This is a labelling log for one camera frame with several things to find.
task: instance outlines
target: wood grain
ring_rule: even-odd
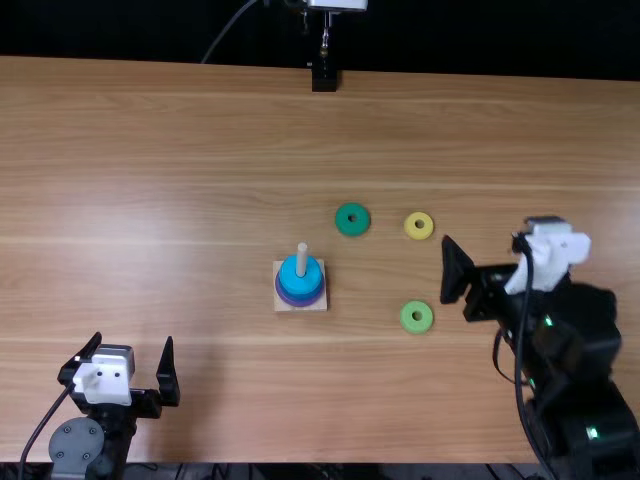
[[[508,261],[531,214],[592,235],[575,274],[618,295],[615,378],[640,411],[640,85],[309,87],[298,70],[0,58],[0,460],[100,330],[134,347],[136,386],[176,343],[183,404],[139,421],[131,461],[531,461],[495,324],[438,304],[443,234]],[[347,201],[371,211],[362,238],[334,227]],[[404,235],[415,210],[433,238]],[[271,262],[302,240],[327,262],[330,310],[276,315]],[[434,308],[426,336],[399,325],[411,299]],[[67,401],[30,458],[74,416]]]

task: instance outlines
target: cable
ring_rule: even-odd
[[[45,427],[45,425],[51,419],[51,417],[53,417],[53,414],[56,413],[56,410],[62,404],[64,399],[67,397],[67,395],[69,395],[69,392],[71,392],[72,389],[73,389],[73,383],[70,383],[69,385],[67,385],[67,387],[62,391],[62,393],[56,399],[56,401],[53,402],[53,405],[51,405],[51,408],[49,409],[49,411],[45,414],[42,420],[40,420],[40,423],[31,434],[31,437],[29,438],[29,441],[25,445],[24,450],[22,451],[22,455],[20,456],[20,466],[18,467],[18,480],[24,480],[24,466],[27,463],[27,455],[29,455],[29,450],[31,450],[31,447],[33,447],[33,444],[38,438],[38,435],[40,435],[40,432],[42,432],[42,429]]]
[[[500,368],[500,364],[498,363],[498,354],[500,353],[500,344],[502,343],[502,339],[504,338],[502,328],[499,328],[496,332],[496,338],[493,340],[493,353],[491,354],[491,359],[493,360],[493,366],[496,371],[502,375],[509,383],[513,383],[515,385],[515,381],[509,377],[506,373],[502,371]],[[523,380],[523,386],[528,387],[529,385],[526,383],[526,380]]]
[[[36,464],[25,464],[24,466],[24,478],[25,480],[40,480],[44,478],[49,478],[49,473],[53,468],[53,464],[50,463],[36,463]],[[13,479],[18,477],[18,469],[14,468],[15,474]]]
[[[283,0],[283,2],[289,8],[304,8],[307,5],[303,0]]]
[[[18,468],[12,464],[12,463],[5,463],[5,466],[7,467],[7,469],[9,469],[9,471],[11,472],[11,477],[10,480],[15,480],[16,478],[18,478]]]
[[[209,47],[209,50],[207,50],[207,53],[205,53],[204,57],[202,57],[202,60],[200,60],[200,63],[207,63],[209,61],[209,57],[213,53],[213,50],[218,46],[218,43],[220,43],[222,38],[226,35],[226,33],[233,26],[233,24],[236,23],[236,20],[238,20],[238,18],[240,18],[242,14],[249,9],[249,7],[251,7],[254,3],[257,3],[257,2],[258,0],[248,0],[247,3],[245,3],[242,7],[240,7],[240,9],[235,13],[235,15],[231,17],[231,20],[227,22],[227,24],[224,26],[224,28],[218,34],[218,36],[213,40],[213,42],[211,43],[211,46]]]
[[[524,411],[524,399],[522,396],[522,345],[524,343],[524,329],[529,316],[529,298],[531,297],[531,291],[533,290],[533,255],[531,253],[531,247],[527,243],[524,236],[521,237],[520,249],[522,254],[527,259],[527,284],[524,290],[524,297],[522,299],[522,310],[520,312],[520,324],[518,325],[518,333],[516,337],[516,366],[514,377],[515,378],[515,390],[516,390],[516,406],[518,407],[518,416],[520,417],[520,423],[524,429],[524,433],[529,440],[533,453],[536,454],[540,465],[547,471],[551,480],[556,480],[554,471],[549,466],[546,458],[542,455],[538,444],[536,443],[533,433],[531,432],[531,426],[525,417]]]
[[[227,463],[227,468],[222,471],[222,467],[219,463],[214,463],[213,468],[211,469],[211,480],[215,480],[218,478],[218,473],[220,474],[220,478],[222,480],[226,480],[229,477],[229,470],[231,470],[231,464]]]
[[[338,468],[338,464],[327,463],[327,464],[325,464],[325,470],[326,470],[327,476],[331,480],[344,479],[344,475],[343,475],[342,471]],[[384,475],[381,475],[379,478],[380,478],[380,480],[382,480],[382,479],[388,478],[388,477],[385,477]]]
[[[491,465],[489,465],[488,463],[484,464],[485,467],[487,467],[487,470],[489,471],[489,473],[491,474],[491,476],[495,479],[495,480],[500,480],[500,477],[498,476],[498,474],[493,470],[493,468],[491,468]]]
[[[130,463],[127,465],[127,470],[129,470],[130,468],[133,467],[142,467],[142,468],[146,468],[147,470],[151,470],[152,472],[157,472],[158,471],[158,464],[157,463]]]
[[[513,471],[513,473],[515,473],[515,474],[518,476],[518,478],[521,478],[522,480],[527,480],[527,477],[525,477],[525,476],[522,474],[522,472],[521,472],[520,470],[518,470],[518,469],[515,467],[515,465],[513,465],[513,463],[505,463],[505,466],[506,466],[507,468],[510,468],[510,469]]]

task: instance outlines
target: purple ring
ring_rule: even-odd
[[[318,293],[311,298],[307,298],[304,300],[295,300],[288,296],[284,289],[282,288],[282,284],[280,283],[280,273],[276,275],[276,292],[278,296],[282,299],[283,302],[291,305],[292,307],[308,307],[309,305],[318,301],[318,299],[324,293],[324,276],[322,277],[321,288],[318,290]]]

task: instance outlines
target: wooden base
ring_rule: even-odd
[[[324,291],[322,292],[322,295],[320,296],[320,298],[318,298],[318,300],[316,300],[314,303],[306,307],[294,307],[292,305],[289,305],[287,302],[285,302],[280,298],[280,295],[278,295],[278,292],[276,292],[275,284],[276,284],[276,275],[278,275],[278,272],[280,271],[280,265],[282,265],[283,262],[282,261],[273,262],[273,281],[271,282],[271,286],[273,288],[273,309],[276,312],[303,312],[303,311],[326,312],[328,310],[329,307],[327,303],[327,276],[324,272],[324,260],[320,260],[320,259],[316,259],[316,260],[318,260],[318,264],[320,265],[320,270],[322,270],[322,275],[324,275]]]

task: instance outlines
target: black background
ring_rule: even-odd
[[[0,54],[198,62],[243,3],[0,0]],[[307,38],[299,20],[260,0],[211,63],[303,67],[320,18]],[[341,69],[625,80],[640,78],[639,48],[637,0],[369,0],[332,38]]]

